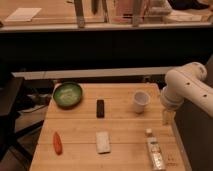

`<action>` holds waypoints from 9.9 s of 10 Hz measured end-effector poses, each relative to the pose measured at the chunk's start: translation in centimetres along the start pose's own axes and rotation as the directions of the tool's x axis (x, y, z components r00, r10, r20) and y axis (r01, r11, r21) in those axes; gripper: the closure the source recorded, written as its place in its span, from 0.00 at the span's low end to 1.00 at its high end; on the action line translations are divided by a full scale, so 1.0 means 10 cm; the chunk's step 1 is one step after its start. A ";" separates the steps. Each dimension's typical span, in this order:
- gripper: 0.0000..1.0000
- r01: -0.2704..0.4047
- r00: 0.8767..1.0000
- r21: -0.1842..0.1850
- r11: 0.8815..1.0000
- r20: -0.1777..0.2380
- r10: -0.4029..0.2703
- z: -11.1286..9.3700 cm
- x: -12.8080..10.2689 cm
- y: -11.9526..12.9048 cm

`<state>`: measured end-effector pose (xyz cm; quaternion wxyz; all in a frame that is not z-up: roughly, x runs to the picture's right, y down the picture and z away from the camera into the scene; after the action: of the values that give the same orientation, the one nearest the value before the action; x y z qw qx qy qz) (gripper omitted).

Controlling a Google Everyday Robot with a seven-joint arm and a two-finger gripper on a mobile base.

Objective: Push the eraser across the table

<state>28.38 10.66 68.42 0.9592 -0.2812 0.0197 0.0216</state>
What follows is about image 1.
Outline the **pale yellow pusher gripper finger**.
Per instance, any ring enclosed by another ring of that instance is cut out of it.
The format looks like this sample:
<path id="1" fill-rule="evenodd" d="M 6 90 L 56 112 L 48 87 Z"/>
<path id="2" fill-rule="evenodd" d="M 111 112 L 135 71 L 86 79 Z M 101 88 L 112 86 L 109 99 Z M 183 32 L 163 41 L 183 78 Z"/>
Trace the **pale yellow pusher gripper finger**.
<path id="1" fill-rule="evenodd" d="M 171 125 L 174 120 L 175 112 L 172 110 L 164 109 L 162 113 L 162 122 L 164 125 Z"/>

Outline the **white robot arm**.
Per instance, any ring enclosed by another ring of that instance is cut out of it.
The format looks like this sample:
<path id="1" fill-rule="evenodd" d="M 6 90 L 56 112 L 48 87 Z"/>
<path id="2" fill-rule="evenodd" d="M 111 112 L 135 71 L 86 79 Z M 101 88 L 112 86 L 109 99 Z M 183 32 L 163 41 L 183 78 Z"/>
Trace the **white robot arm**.
<path id="1" fill-rule="evenodd" d="M 164 125 L 172 123 L 185 99 L 213 118 L 213 88 L 204 83 L 206 78 L 207 69 L 199 62 L 174 67 L 166 73 L 166 86 L 160 92 Z"/>

